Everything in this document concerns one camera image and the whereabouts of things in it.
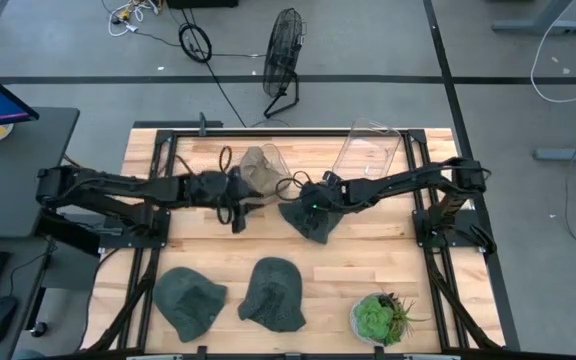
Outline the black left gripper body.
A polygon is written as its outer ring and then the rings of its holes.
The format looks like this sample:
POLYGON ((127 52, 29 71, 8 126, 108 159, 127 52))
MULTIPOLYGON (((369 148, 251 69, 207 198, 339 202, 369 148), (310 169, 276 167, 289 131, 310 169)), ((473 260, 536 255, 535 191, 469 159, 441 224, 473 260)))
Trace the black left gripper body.
POLYGON ((249 187, 239 167, 227 172, 203 171, 192 176, 186 185, 191 207, 216 209, 219 222, 230 224, 234 234, 246 228, 243 200, 249 196, 249 187))

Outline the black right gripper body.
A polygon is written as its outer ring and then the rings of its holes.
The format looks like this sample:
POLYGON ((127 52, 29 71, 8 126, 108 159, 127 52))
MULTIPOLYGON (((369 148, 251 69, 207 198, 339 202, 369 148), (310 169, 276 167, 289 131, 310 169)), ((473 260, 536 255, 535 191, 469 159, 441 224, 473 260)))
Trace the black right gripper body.
POLYGON ((339 223, 351 209, 349 182, 332 171, 326 171, 319 182, 304 182, 299 189, 299 223, 339 223))

